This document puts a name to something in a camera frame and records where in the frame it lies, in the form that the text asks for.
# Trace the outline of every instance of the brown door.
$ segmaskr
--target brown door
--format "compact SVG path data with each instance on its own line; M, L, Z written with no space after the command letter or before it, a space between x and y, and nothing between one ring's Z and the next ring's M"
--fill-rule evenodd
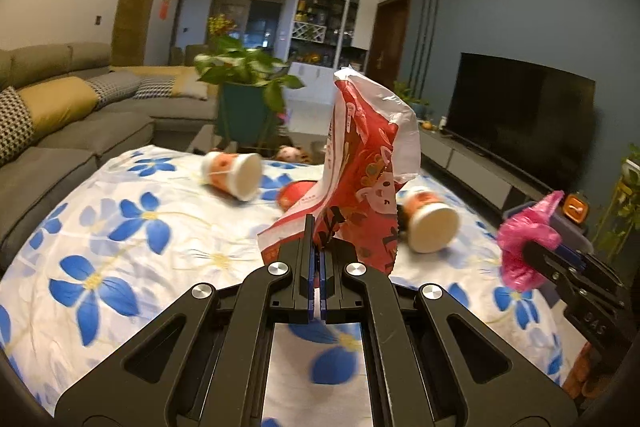
M140 66L145 60L146 29L154 0L119 0L111 36L111 64Z
M398 79L410 0L389 0L378 5L367 62L367 76L393 90Z

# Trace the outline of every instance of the silver screw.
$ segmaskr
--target silver screw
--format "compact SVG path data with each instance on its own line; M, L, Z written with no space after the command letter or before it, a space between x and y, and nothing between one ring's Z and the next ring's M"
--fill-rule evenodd
M436 284L428 284L422 288L422 295L424 295L426 299L434 301L435 299L442 297L442 288Z
M347 265L347 273L357 277L367 271L367 267L362 263L350 263Z
M208 284L198 284L191 289L191 295L196 299L206 299L212 294L213 290Z
M271 275L284 275L289 271L289 266L285 263L281 263L281 261L276 261L269 265L268 270Z

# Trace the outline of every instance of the sofa backrest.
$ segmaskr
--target sofa backrest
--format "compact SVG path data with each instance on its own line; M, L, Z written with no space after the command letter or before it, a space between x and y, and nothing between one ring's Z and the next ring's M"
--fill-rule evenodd
M111 46L103 42L41 44L0 51L0 90L74 74L91 78L108 71Z

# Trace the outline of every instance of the television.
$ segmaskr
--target television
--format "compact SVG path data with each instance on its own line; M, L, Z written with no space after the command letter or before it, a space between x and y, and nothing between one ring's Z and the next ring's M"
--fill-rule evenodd
M446 131L545 188L569 190L593 137L594 92L577 74L463 53Z

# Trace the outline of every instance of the houndstooth pillow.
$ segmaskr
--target houndstooth pillow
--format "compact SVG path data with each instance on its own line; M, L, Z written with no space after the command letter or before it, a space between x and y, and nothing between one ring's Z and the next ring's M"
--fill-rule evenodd
M29 109L13 87L0 92L0 167L27 149L33 139Z
M168 98L174 89L175 75L155 74L142 80L133 98Z
M85 80L99 97L96 109L109 103L132 97L138 90L142 79L130 71L113 71L113 73L94 76Z

